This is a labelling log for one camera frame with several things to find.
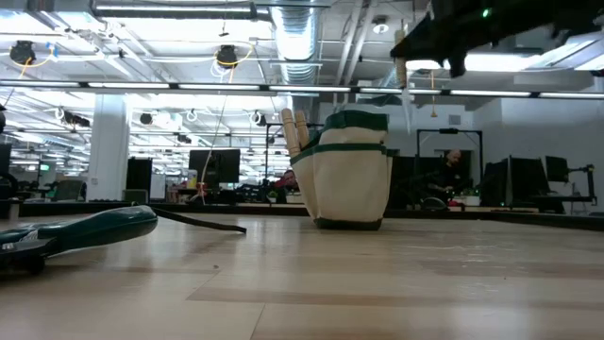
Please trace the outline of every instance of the ceiling fixture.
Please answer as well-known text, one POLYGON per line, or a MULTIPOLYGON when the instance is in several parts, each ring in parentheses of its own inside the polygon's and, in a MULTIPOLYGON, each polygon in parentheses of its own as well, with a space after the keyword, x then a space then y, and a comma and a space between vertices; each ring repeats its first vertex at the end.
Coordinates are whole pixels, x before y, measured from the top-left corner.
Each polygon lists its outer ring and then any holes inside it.
POLYGON ((258 127, 266 127, 266 118, 264 115, 255 110, 254 113, 249 115, 249 121, 252 124, 256 124, 258 127))
POLYGON ((182 90, 208 90, 208 91, 259 91, 258 85, 237 85, 237 84, 179 84, 182 90))
POLYGON ((237 67, 237 54, 235 54, 235 45, 222 45, 220 51, 216 54, 216 61, 218 65, 225 69, 230 70, 237 67))
POLYGON ((190 112, 187 112, 187 120, 189 122, 195 122, 197 120, 197 112, 195 112, 195 109, 191 109, 190 112))
POLYGON ((388 32, 388 25, 386 25, 386 21, 388 17, 385 15, 378 15, 374 18, 372 24, 374 25, 374 33, 376 34, 384 34, 388 32))
POLYGON ((141 124, 143 125, 151 125, 153 124, 153 116, 150 113, 141 114, 141 124))
POLYGON ((83 128, 89 128, 91 126, 91 121, 89 121, 88 119, 82 118, 66 110, 63 111, 62 122, 67 125, 80 126, 83 128))
POLYGON ((97 83, 92 82, 88 84, 94 88, 108 88, 108 89, 169 89, 170 84, 165 83, 142 83, 142 82, 124 82, 124 83, 97 83))
POLYGON ((65 117, 65 110, 63 108, 55 109, 55 118, 62 120, 65 117))
POLYGON ((10 58, 12 61, 20 65, 31 65, 36 60, 36 53, 34 52, 33 42, 29 41, 17 41, 17 44, 10 48, 10 58))
POLYGON ((598 71, 604 69, 604 54, 587 61, 581 66, 577 67, 577 71, 598 71))
POLYGON ((177 139, 179 142, 184 143, 184 144, 190 144, 190 143, 191 143, 191 138, 189 138, 189 137, 187 137, 187 136, 185 136, 185 135, 178 135, 178 136, 176 137, 176 139, 177 139))

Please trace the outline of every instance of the ceiling light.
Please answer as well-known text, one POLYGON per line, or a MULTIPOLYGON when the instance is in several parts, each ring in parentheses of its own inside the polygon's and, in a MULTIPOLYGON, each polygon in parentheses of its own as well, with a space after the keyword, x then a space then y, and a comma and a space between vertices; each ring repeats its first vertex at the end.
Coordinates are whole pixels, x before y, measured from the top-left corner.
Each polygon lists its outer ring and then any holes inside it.
POLYGON ((401 89, 361 88, 362 94, 402 94, 401 89))
POLYGON ((441 90, 409 89, 409 94, 440 94, 441 90))
POLYGON ((38 164, 40 162, 39 161, 11 161, 11 163, 27 165, 27 164, 38 164))
POLYGON ((575 70, 577 71, 599 71, 604 69, 604 54, 585 62, 575 70))
POLYGON ((388 25, 386 22, 388 21, 388 17, 385 15, 378 15, 374 18, 371 24, 374 25, 374 33, 376 34, 384 34, 388 32, 388 25))
POLYGON ((44 143, 44 139, 42 139, 36 135, 32 135, 30 133, 12 132, 12 134, 15 136, 16 139, 18 139, 20 141, 37 143, 37 144, 44 143))
POLYGON ((183 90, 232 90, 232 91, 258 91, 258 85, 237 85, 237 84, 179 84, 183 90))
POLYGON ((88 158, 86 158, 86 157, 82 157, 82 156, 76 156, 76 155, 72 155, 72 154, 69 154, 69 155, 67 155, 67 156, 68 156, 70 159, 74 159, 74 160, 78 160, 78 161, 87 161, 87 160, 88 160, 88 158))
POLYGON ((562 60, 576 54, 578 51, 594 43, 593 40, 585 42, 570 42, 556 49, 543 53, 543 55, 535 57, 534 62, 529 68, 544 68, 551 67, 562 60))
POLYGON ((349 87, 337 86, 269 86, 269 91, 349 93, 349 87))
MULTIPOLYGON (((535 59, 540 56, 515 55, 509 53, 471 53, 465 58, 465 69, 467 71, 480 72, 518 72, 532 66, 535 59)), ((407 70, 440 70, 451 69, 448 60, 444 67, 434 61, 427 59, 407 61, 407 70)))
POLYGON ((374 33, 376 34, 384 34, 386 32, 388 32, 388 25, 386 24, 379 24, 379 25, 375 25, 374 26, 374 33))
POLYGON ((79 83, 74 81, 0 80, 0 85, 13 87, 79 87, 79 83))
POLYGON ((453 94, 453 95, 528 97, 530 95, 530 92, 453 90, 453 91, 451 91, 451 94, 453 94))
POLYGON ((540 97, 553 99, 604 99, 604 93, 541 93, 540 97))
POLYGON ((165 83, 97 83, 92 82, 88 83, 90 87, 94 88, 107 88, 107 89, 169 89, 170 85, 165 83))

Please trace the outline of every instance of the desk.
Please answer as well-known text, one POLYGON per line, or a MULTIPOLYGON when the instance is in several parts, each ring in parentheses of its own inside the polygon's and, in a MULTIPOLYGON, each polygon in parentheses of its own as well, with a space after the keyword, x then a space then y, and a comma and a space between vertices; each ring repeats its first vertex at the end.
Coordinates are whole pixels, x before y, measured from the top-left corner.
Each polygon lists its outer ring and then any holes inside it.
POLYGON ((266 208, 301 208, 306 209, 304 204, 291 203, 291 204, 269 204, 269 203, 237 203, 238 207, 266 207, 266 208))
POLYGON ((451 212, 468 213, 490 213, 490 212, 512 212, 512 213, 538 213, 537 208, 511 208, 511 207, 449 207, 451 212))

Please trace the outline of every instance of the white wall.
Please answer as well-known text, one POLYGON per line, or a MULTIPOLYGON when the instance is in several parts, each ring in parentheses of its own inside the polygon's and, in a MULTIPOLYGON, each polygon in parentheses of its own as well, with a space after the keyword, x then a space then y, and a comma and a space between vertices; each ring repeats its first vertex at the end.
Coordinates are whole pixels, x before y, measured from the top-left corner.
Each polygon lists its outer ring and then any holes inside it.
MULTIPOLYGON (((484 131, 485 161, 498 162, 512 155, 563 157, 571 168, 592 163, 596 167, 596 195, 604 199, 602 101, 497 99, 475 112, 475 123, 484 131)), ((577 184, 582 195, 588 195, 585 174, 574 173, 570 181, 577 184)), ((561 194, 570 194, 570 185, 550 183, 550 187, 561 194)), ((604 204, 587 208, 604 211, 604 204)))
MULTIPOLYGON (((414 156, 417 150, 416 130, 419 128, 457 128, 474 129, 474 113, 466 111, 463 105, 437 105, 434 109, 437 116, 432 117, 432 106, 426 105, 417 109, 412 106, 411 112, 411 133, 407 131, 405 113, 401 106, 376 107, 373 105, 348 104, 347 110, 359 110, 371 113, 385 113, 389 115, 388 138, 386 146, 391 149, 400 150, 401 156, 414 156), (449 125, 449 114, 458 114, 461 116, 460 126, 449 125)), ((321 121, 324 122, 330 114, 333 113, 333 106, 330 103, 321 103, 320 109, 321 121)), ((458 148, 461 150, 473 151, 472 177, 475 183, 479 179, 478 166, 478 136, 476 134, 442 135, 438 133, 421 134, 421 153, 425 157, 435 156, 437 150, 448 150, 458 148)))

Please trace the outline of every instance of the ductwork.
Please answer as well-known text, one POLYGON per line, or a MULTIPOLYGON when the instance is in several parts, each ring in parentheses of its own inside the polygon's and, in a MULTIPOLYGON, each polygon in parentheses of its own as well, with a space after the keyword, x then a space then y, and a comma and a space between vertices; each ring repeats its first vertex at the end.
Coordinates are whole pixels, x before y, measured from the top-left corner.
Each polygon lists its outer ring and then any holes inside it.
POLYGON ((144 18, 144 19, 208 19, 208 20, 251 20, 270 22, 268 9, 230 4, 208 7, 195 6, 154 6, 124 2, 97 3, 94 14, 101 18, 144 18))
MULTIPOLYGON (((274 7, 275 40, 281 60, 304 61, 314 57, 319 13, 316 8, 274 7)), ((313 84, 315 67, 286 64, 281 66, 286 84, 313 84)))

